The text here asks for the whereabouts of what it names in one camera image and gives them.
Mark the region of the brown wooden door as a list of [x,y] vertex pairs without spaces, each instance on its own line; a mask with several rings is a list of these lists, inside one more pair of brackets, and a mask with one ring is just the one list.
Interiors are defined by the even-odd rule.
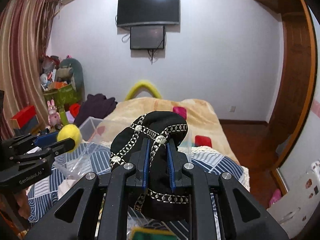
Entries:
[[279,14],[283,23],[284,52],[280,86],[269,122],[269,132],[286,142],[273,167],[280,166],[293,150],[311,107],[316,84],[317,45],[312,17],[305,0],[255,0]]

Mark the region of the small wall monitor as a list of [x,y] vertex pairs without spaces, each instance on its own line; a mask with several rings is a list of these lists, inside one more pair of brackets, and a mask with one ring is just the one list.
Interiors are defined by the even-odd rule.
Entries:
[[164,49],[165,27],[163,25],[141,25],[130,29],[131,50]]

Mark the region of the green yellow sponge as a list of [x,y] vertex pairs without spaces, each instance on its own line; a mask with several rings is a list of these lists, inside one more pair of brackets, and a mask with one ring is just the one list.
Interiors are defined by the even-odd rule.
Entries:
[[165,230],[133,228],[130,235],[131,240],[177,240],[177,236]]

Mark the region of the striped red curtain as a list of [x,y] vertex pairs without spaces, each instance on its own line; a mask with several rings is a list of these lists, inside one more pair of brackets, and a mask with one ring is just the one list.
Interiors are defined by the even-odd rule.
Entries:
[[31,105],[47,121],[40,83],[56,6],[60,0],[10,0],[1,12],[1,137],[14,136],[10,119]]

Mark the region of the green cardboard box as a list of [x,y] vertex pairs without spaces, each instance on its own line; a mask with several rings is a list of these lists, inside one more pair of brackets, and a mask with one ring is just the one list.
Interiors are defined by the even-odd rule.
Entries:
[[43,93],[46,101],[54,100],[55,106],[64,107],[65,104],[72,105],[82,100],[82,92],[73,89],[72,85],[66,85],[62,88],[45,91]]

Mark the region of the clear plastic storage bin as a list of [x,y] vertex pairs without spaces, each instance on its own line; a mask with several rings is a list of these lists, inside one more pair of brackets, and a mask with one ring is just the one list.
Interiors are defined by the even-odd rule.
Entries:
[[80,179],[88,172],[98,175],[111,172],[111,144],[126,124],[119,121],[89,117],[79,127],[82,142],[71,153],[55,158],[53,166],[68,179]]

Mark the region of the white suitcase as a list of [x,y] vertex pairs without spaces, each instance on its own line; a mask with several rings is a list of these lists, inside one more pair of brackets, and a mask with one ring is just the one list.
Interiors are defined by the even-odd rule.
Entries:
[[306,226],[319,204],[319,160],[314,161],[289,192],[267,209],[290,239]]

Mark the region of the yellow fuzzy ball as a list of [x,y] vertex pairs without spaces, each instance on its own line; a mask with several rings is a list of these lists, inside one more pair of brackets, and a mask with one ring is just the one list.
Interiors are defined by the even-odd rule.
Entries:
[[68,151],[69,153],[76,150],[82,142],[82,134],[80,129],[74,124],[68,124],[63,126],[63,128],[57,134],[57,141],[62,141],[68,138],[72,138],[75,142],[75,146],[72,150]]

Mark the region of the blue white patterned tablecloth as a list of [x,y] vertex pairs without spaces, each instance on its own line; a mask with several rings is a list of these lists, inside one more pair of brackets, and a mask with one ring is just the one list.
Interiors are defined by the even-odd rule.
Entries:
[[[28,218],[31,225],[38,222],[40,218],[79,180],[88,172],[98,175],[111,171],[110,144],[83,142],[72,153],[65,153],[55,159],[52,166],[52,174],[49,177],[29,187],[27,191],[31,215]],[[178,148],[186,154],[189,161],[201,167],[208,173],[220,175],[222,172],[231,173],[247,190],[249,185],[248,168],[236,164],[231,158],[209,146],[182,145]],[[188,238],[188,226],[186,221],[162,222],[146,218],[133,208],[128,209],[127,234],[130,235],[135,227],[165,230],[174,233],[177,239]]]

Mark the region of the grey green plush toy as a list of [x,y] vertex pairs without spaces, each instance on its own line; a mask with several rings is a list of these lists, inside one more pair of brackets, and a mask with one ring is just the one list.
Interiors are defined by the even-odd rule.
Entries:
[[66,82],[72,85],[75,91],[81,90],[84,84],[81,63],[72,57],[62,60],[56,70],[55,81]]

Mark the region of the pink rabbit toy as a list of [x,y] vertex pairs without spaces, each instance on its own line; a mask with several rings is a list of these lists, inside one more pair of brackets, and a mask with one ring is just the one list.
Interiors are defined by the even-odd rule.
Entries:
[[47,101],[48,105],[48,123],[50,126],[55,127],[57,125],[61,125],[61,118],[59,111],[57,110],[57,107],[55,105],[55,101],[49,100]]

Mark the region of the dark purple clothing pile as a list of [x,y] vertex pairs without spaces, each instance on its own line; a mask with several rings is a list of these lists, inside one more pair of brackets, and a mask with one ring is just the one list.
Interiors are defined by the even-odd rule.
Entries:
[[80,106],[74,124],[78,127],[88,118],[104,119],[116,109],[116,99],[107,98],[103,94],[88,94],[87,100]]

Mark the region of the beige blanket bed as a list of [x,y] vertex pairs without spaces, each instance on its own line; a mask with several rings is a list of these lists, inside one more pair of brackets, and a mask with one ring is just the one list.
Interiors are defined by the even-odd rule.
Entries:
[[210,139],[214,150],[237,161],[213,107],[204,100],[136,98],[119,103],[103,124],[116,140],[112,157],[117,160],[127,161],[129,156],[124,150],[139,150],[143,139],[150,140],[156,147],[153,155],[159,157],[169,141],[180,148],[185,139],[193,144],[200,135]]

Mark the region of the black embroidered pouch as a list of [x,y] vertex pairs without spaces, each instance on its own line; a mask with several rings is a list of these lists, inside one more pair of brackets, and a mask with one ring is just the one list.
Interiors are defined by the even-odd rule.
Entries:
[[145,217],[169,222],[188,216],[188,197],[172,192],[167,166],[167,143],[173,139],[180,146],[187,132],[187,122],[179,114],[153,111],[141,115],[111,144],[110,166],[115,169],[129,162],[131,154],[141,149],[144,138],[150,139],[148,187],[143,193],[129,195],[129,206]]

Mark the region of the yellow curved pillow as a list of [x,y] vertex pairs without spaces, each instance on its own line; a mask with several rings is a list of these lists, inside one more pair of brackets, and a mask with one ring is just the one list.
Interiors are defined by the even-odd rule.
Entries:
[[147,91],[153,98],[162,99],[160,92],[151,82],[148,80],[140,80],[130,88],[124,100],[134,99],[135,96],[143,90]]

